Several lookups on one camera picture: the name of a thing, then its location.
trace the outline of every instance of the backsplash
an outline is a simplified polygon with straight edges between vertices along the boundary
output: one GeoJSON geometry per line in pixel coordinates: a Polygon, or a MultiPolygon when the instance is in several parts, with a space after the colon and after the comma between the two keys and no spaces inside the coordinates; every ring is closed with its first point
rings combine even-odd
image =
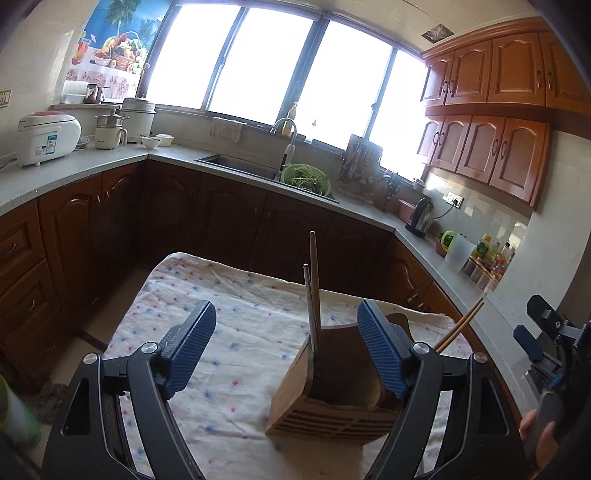
{"type": "Polygon", "coordinates": [[[491,196],[477,192],[466,183],[462,179],[445,178],[443,174],[429,173],[425,194],[431,197],[435,206],[435,216],[443,215],[449,210],[451,205],[443,200],[448,192],[464,197],[459,209],[454,207],[444,217],[433,222],[433,235],[455,230],[464,234],[470,242],[476,243],[483,234],[488,233],[493,237],[491,242],[498,241],[503,245],[508,241],[512,247],[519,247],[527,230],[531,212],[517,212],[491,196]]]}

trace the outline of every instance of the window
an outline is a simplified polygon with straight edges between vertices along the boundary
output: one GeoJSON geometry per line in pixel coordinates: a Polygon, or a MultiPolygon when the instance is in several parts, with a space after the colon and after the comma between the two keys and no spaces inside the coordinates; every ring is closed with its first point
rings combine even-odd
{"type": "Polygon", "coordinates": [[[209,110],[274,124],[312,23],[284,12],[249,9],[209,110]]]}
{"type": "Polygon", "coordinates": [[[425,125],[420,98],[425,64],[398,51],[369,140],[384,148],[381,165],[407,179],[423,173],[418,144],[425,125]]]}
{"type": "Polygon", "coordinates": [[[240,7],[185,5],[154,66],[147,98],[201,108],[209,79],[240,7]]]}
{"type": "Polygon", "coordinates": [[[297,106],[298,133],[346,148],[362,137],[372,113],[392,47],[338,22],[330,22],[297,106]]]}

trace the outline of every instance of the fruit poster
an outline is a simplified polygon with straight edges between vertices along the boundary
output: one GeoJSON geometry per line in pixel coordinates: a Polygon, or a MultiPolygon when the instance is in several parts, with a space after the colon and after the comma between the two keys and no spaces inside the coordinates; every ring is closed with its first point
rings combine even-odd
{"type": "Polygon", "coordinates": [[[100,0],[72,58],[67,80],[107,87],[105,97],[135,96],[146,57],[171,0],[100,0]]]}

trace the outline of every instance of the tiled wall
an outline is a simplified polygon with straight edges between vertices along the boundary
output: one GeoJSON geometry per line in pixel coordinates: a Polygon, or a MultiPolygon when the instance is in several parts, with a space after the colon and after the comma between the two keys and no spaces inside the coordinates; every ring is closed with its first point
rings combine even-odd
{"type": "Polygon", "coordinates": [[[0,109],[0,156],[15,151],[18,121],[58,103],[67,65],[98,0],[43,0],[0,51],[0,88],[11,88],[0,109]]]}

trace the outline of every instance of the dish soap bottle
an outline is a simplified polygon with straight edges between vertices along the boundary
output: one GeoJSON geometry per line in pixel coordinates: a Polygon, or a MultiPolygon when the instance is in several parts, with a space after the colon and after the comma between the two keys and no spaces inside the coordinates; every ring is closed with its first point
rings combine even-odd
{"type": "MultiPolygon", "coordinates": [[[[294,102],[294,106],[290,108],[290,111],[287,112],[287,118],[291,118],[292,120],[296,119],[296,107],[297,107],[297,102],[294,102]]],[[[281,135],[285,135],[286,137],[290,137],[291,136],[291,123],[289,122],[284,122],[283,123],[283,130],[281,130],[281,135]]]]}

